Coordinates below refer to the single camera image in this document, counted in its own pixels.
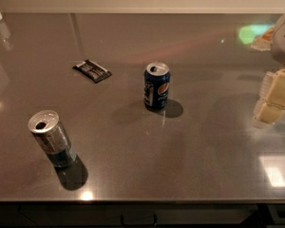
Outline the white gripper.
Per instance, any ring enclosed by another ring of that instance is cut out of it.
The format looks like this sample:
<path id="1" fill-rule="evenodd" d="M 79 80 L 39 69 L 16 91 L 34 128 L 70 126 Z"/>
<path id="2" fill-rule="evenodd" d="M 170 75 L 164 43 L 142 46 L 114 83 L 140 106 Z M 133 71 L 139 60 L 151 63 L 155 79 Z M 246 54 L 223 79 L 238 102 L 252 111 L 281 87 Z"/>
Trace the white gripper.
<path id="1" fill-rule="evenodd" d="M 285 12 L 277 20 L 272 35 L 273 58 L 285 65 Z M 254 109 L 254 125 L 275 124 L 285 113 L 285 68 L 267 71 Z"/>

